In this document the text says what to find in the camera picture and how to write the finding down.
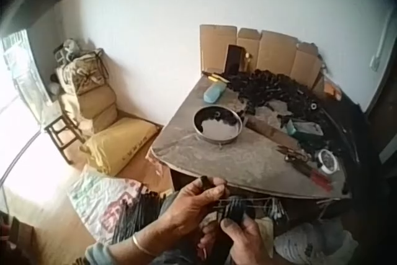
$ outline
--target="person's right hand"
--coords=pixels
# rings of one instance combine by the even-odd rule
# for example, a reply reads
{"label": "person's right hand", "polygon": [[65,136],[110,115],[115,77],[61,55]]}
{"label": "person's right hand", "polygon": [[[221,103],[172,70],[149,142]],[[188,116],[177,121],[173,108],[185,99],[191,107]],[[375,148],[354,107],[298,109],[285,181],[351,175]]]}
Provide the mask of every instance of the person's right hand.
{"label": "person's right hand", "polygon": [[229,218],[221,221],[222,230],[233,240],[230,255],[236,265],[270,265],[257,223],[244,214],[241,227]]}

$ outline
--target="tape roll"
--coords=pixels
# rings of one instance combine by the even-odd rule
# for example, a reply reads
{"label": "tape roll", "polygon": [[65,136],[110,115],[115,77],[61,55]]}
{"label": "tape roll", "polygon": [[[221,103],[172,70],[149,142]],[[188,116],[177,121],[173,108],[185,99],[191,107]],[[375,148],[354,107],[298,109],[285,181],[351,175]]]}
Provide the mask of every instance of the tape roll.
{"label": "tape roll", "polygon": [[[323,160],[323,155],[328,155],[332,159],[332,164],[330,164],[329,161],[326,162],[325,160]],[[328,175],[334,174],[337,170],[339,170],[339,163],[336,157],[332,152],[327,149],[322,149],[319,151],[318,160],[321,163],[320,169]]]}

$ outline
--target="bangle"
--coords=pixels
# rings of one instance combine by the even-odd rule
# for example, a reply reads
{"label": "bangle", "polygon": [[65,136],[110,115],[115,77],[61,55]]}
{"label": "bangle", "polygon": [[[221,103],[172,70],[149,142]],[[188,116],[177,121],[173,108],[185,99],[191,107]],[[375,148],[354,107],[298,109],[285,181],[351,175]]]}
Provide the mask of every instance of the bangle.
{"label": "bangle", "polygon": [[146,248],[142,247],[139,243],[138,240],[136,239],[136,233],[132,234],[132,241],[134,242],[135,246],[143,253],[152,256],[152,257],[157,257],[157,255],[151,253],[150,251],[148,251]]}

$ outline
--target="person's left hand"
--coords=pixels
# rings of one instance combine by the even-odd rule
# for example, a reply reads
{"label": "person's left hand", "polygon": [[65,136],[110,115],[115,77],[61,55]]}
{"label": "person's left hand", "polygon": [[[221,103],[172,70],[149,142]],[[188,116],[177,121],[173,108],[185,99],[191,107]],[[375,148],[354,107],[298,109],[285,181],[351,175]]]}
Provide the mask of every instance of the person's left hand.
{"label": "person's left hand", "polygon": [[177,237],[194,231],[209,213],[211,204],[222,196],[227,196],[226,181],[210,178],[215,187],[203,190],[200,178],[183,187],[171,206],[160,216],[159,220],[170,225]]}

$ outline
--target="stacked sacks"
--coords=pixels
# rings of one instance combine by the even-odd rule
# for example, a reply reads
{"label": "stacked sacks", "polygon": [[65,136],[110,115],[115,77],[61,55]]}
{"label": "stacked sacks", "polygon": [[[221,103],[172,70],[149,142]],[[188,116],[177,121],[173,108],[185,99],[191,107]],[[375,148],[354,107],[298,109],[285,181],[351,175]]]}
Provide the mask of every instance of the stacked sacks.
{"label": "stacked sacks", "polygon": [[107,71],[96,50],[58,67],[56,73],[65,94],[60,102],[84,136],[104,130],[117,118],[116,95],[106,83]]}

